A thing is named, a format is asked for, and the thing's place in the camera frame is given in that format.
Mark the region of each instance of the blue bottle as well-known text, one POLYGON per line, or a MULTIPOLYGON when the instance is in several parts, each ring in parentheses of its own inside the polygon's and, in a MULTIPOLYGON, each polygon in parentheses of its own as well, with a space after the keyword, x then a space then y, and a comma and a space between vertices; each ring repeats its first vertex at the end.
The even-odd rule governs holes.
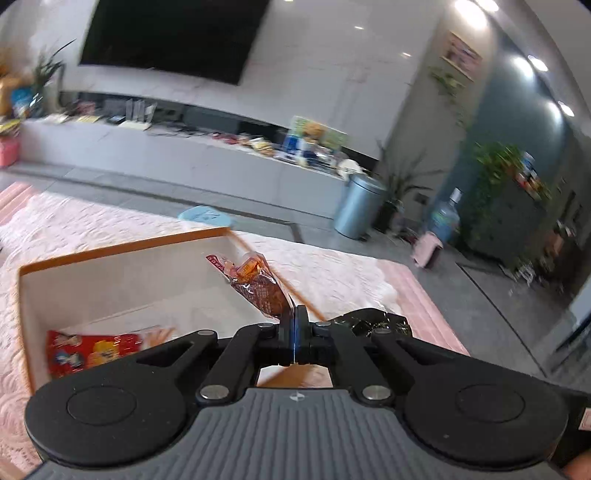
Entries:
POLYGON ((462 192, 454 189, 447 202, 439 202, 433 210, 427 230, 432 231, 442 244, 445 244, 460 226, 460 216, 457 214, 456 204, 462 198, 462 192))

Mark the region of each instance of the marble wall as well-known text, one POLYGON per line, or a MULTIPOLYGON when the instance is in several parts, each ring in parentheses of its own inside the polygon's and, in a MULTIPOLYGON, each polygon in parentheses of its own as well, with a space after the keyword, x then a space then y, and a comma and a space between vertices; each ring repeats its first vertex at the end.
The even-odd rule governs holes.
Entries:
POLYGON ((64 89, 150 96, 287 126, 293 115, 348 132, 378 155, 450 0, 271 0, 239 86, 180 74, 78 66, 97 0, 19 0, 2 38, 20 68, 63 51, 64 89))

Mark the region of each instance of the pink basket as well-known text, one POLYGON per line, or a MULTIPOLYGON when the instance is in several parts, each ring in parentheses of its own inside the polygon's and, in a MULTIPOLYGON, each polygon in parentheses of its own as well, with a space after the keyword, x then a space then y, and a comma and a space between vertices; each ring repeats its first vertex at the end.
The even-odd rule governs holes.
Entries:
POLYGON ((6 168, 18 160, 21 141, 18 137, 0 137, 0 168, 6 168))

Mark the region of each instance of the stainless steel trash can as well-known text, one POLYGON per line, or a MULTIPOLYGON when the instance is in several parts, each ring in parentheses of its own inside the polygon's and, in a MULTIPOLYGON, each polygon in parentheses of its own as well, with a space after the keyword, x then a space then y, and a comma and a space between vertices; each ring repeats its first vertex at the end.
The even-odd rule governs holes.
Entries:
POLYGON ((386 191, 383 184, 367 175, 349 176, 345 198, 335 217, 335 230, 349 238, 360 238, 378 214, 386 191))

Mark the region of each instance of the white label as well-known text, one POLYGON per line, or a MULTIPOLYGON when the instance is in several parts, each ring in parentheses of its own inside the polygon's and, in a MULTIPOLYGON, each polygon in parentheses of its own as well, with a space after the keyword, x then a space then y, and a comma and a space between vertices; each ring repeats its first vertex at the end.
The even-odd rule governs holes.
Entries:
POLYGON ((585 413, 583 413, 583 418, 581 419, 581 424, 579 425, 579 430, 591 432, 591 408, 585 409, 585 413))

